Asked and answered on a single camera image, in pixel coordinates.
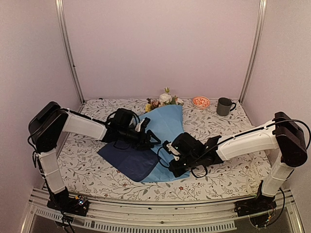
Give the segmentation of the yellow fake flower stems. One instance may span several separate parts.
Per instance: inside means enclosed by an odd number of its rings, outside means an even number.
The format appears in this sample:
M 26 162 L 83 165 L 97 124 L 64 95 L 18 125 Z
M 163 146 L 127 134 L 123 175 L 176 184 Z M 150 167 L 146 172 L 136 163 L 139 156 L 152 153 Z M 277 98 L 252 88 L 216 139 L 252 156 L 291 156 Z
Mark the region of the yellow fake flower stems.
M 150 103 L 145 105 L 145 112 L 146 113 L 152 111 L 152 109 L 153 109 L 153 106 Z

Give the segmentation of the dark grey mug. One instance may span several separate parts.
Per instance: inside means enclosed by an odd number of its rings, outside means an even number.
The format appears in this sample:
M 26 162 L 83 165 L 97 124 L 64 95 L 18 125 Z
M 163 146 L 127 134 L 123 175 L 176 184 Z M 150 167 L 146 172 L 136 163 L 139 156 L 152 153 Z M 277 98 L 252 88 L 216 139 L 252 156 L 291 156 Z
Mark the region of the dark grey mug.
M 236 103 L 231 99 L 221 97 L 218 99 L 216 113 L 222 117 L 229 115 L 236 108 Z

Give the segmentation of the left aluminium frame post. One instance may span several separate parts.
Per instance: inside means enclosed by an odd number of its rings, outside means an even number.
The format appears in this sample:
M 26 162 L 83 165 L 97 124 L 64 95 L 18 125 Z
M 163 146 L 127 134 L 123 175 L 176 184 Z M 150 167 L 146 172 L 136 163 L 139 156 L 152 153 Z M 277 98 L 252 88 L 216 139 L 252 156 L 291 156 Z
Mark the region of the left aluminium frame post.
M 62 40 L 64 44 L 65 54 L 67 57 L 70 73 L 71 73 L 72 80 L 73 80 L 73 85 L 74 85 L 79 102 L 83 104 L 85 103 L 85 98 L 84 98 L 83 91 L 80 85 L 80 81 L 77 75 L 76 65 L 74 62 L 74 58 L 73 58 L 72 50 L 70 46 L 69 33 L 67 30 L 67 24 L 66 24 L 66 19 L 65 19 L 64 1 L 55 0 L 55 6 L 56 6 L 56 14 L 57 14 L 58 22 L 59 22 L 60 32 L 61 32 Z

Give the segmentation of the white fake flower stems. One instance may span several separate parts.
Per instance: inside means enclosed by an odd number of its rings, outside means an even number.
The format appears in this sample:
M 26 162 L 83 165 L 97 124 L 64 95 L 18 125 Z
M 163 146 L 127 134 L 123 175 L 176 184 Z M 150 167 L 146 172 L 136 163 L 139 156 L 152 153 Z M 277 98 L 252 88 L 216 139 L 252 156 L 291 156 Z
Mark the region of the white fake flower stems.
M 166 106 L 166 105 L 184 105 L 184 101 L 180 99 L 176 95 L 170 94 L 170 88 L 166 87 L 164 88 L 164 93 L 159 96 L 159 105 L 160 106 Z

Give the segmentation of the dark navy tissue paper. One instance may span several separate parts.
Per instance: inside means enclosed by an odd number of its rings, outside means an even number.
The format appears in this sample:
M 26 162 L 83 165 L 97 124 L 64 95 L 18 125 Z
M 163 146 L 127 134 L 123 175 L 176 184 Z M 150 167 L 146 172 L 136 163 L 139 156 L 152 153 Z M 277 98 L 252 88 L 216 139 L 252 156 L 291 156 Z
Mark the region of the dark navy tissue paper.
M 152 150 L 117 149 L 108 143 L 97 152 L 103 159 L 127 178 L 135 182 L 159 182 L 157 155 Z

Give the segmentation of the orange patterned bowl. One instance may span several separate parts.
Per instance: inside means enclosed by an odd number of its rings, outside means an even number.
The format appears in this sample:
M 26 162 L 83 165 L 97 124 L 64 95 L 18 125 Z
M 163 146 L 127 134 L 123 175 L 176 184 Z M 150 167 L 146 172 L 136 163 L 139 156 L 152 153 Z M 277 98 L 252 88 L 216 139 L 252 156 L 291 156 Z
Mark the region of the orange patterned bowl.
M 199 109 L 206 109 L 210 106 L 210 100 L 204 96 L 196 96 L 192 99 L 192 103 Z

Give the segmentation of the floral patterned table mat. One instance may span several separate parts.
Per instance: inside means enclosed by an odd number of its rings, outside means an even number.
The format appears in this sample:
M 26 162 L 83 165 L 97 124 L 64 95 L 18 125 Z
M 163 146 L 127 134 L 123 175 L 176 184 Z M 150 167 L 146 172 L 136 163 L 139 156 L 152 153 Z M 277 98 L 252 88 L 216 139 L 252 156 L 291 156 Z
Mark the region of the floral patterned table mat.
M 190 99 L 183 105 L 184 130 L 205 142 L 211 136 L 237 134 L 252 128 L 240 104 L 228 116 L 216 114 L 215 100 L 205 110 Z M 103 198 L 141 201 L 199 201 L 236 198 L 243 194 L 245 160 L 250 156 L 267 157 L 259 151 L 220 165 L 210 166 L 208 175 L 199 168 L 187 179 L 171 182 L 134 182 L 112 167 L 97 152 L 102 142 L 70 134 L 58 157 L 63 181 L 72 193 Z

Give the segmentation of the front aluminium rail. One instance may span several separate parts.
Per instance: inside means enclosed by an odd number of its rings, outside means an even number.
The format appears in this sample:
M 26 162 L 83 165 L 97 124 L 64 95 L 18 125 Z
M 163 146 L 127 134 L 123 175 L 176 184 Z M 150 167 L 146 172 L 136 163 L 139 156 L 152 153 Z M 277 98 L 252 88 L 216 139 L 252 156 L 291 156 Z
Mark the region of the front aluminium rail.
M 46 189 L 34 188 L 29 197 L 23 233 L 304 233 L 289 189 L 276 195 L 271 225 L 268 212 L 238 216 L 234 198 L 199 201 L 138 201 L 89 197 L 86 216 L 71 215 L 64 227 L 59 211 L 47 207 Z

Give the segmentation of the aluminium frame post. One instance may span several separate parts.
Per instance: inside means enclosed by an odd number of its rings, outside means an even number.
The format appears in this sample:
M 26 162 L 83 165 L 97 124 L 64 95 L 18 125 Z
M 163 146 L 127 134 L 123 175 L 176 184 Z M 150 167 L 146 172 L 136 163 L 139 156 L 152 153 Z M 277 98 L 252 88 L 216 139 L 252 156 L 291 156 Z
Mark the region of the aluminium frame post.
M 259 50 L 260 40 L 262 36 L 262 31 L 264 28 L 264 21 L 265 21 L 265 14 L 266 14 L 266 7 L 267 7 L 267 0 L 260 0 L 259 1 L 259 9 L 258 9 L 258 16 L 257 22 L 255 27 L 255 36 L 253 40 L 253 45 L 251 49 L 251 54 L 248 62 L 248 66 L 246 69 L 245 79 L 242 85 L 242 90 L 239 97 L 239 103 L 243 105 L 246 99 L 246 95 L 250 86 L 252 74 L 255 67 L 255 62 L 257 58 L 257 53 Z
M 62 40 L 64 44 L 65 54 L 67 57 L 70 73 L 71 73 L 72 80 L 73 80 L 73 85 L 74 85 L 79 102 L 83 104 L 85 103 L 85 98 L 84 98 L 83 91 L 80 85 L 80 81 L 77 75 L 76 65 L 74 62 L 74 58 L 73 58 L 72 50 L 70 46 L 69 33 L 67 30 L 67 24 L 66 24 L 66 19 L 65 19 L 64 1 L 55 0 L 55 6 L 56 6 L 56 14 L 57 14 L 58 22 L 59 22 L 60 32 L 61 32 Z

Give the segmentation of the right aluminium frame post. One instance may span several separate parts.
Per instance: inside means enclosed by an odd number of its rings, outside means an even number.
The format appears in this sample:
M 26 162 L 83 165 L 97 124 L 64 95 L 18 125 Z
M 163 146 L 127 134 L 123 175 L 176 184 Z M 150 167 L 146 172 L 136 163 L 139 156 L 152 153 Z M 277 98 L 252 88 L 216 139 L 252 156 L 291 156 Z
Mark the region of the right aluminium frame post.
M 255 27 L 255 36 L 253 40 L 253 45 L 251 49 L 251 54 L 248 62 L 248 66 L 246 69 L 245 79 L 242 85 L 242 90 L 239 97 L 239 103 L 243 105 L 246 99 L 246 95 L 250 86 L 252 74 L 255 67 L 255 62 L 257 58 L 257 53 L 259 50 L 260 40 L 262 36 L 262 31 L 264 28 L 264 21 L 265 21 L 265 14 L 266 14 L 266 7 L 267 7 L 267 0 L 260 0 L 259 1 L 259 9 L 258 9 L 258 16 L 257 22 Z

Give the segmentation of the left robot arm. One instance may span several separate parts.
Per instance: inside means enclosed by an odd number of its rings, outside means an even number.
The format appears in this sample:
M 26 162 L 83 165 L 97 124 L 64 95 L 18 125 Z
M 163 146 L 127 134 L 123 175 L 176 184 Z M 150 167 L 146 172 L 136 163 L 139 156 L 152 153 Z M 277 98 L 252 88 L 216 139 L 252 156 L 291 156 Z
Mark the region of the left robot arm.
M 123 141 L 136 150 L 151 149 L 161 143 L 147 129 L 149 118 L 140 119 L 128 109 L 119 108 L 105 121 L 91 118 L 51 101 L 30 121 L 27 142 L 33 148 L 33 163 L 39 168 L 50 198 L 62 211 L 72 207 L 58 157 L 69 134 L 77 134 L 104 143 Z

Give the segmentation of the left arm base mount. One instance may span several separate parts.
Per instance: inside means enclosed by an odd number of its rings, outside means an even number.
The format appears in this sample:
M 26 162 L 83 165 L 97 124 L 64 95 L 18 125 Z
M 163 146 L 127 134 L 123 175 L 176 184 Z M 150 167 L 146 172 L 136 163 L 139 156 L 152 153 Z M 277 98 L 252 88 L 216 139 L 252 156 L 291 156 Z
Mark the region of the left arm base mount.
M 89 204 L 88 199 L 82 197 L 81 195 L 78 195 L 77 198 L 72 198 L 67 193 L 58 193 L 50 196 L 47 207 L 68 214 L 86 216 Z

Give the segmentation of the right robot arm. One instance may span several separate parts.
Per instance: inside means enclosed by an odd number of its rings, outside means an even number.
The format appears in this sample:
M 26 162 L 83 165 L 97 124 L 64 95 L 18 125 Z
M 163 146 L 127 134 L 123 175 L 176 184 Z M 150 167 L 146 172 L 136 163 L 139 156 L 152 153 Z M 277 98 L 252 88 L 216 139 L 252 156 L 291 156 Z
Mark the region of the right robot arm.
M 169 171 L 180 177 L 197 166 L 220 164 L 240 155 L 262 150 L 278 150 L 278 157 L 267 178 L 261 181 L 251 207 L 261 212 L 274 200 L 282 184 L 296 167 L 308 158 L 310 141 L 305 140 L 300 120 L 277 112 L 272 120 L 251 130 L 231 136 L 215 136 L 202 143 L 189 133 L 181 133 L 173 142 L 165 141 L 164 150 L 173 155 Z

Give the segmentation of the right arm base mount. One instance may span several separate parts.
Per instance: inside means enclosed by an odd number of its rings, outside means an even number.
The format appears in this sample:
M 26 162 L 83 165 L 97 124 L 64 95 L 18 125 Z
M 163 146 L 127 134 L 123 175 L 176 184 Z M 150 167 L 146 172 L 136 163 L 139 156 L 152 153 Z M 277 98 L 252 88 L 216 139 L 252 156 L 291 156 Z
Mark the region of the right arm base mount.
M 271 218 L 275 215 L 276 202 L 275 197 L 258 197 L 240 200 L 234 203 L 234 211 L 238 216 L 249 216 L 264 212 L 262 215 L 250 217 L 250 222 L 254 227 L 264 228 L 270 223 Z

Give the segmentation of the pink fake flower stems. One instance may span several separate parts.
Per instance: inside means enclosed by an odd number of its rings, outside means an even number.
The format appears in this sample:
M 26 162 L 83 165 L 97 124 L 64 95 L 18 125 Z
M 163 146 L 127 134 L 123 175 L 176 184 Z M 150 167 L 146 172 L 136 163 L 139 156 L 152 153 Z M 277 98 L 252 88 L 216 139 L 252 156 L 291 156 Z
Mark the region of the pink fake flower stems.
M 152 109 L 155 109 L 161 105 L 160 101 L 157 99 L 147 98 L 148 104 L 150 104 Z

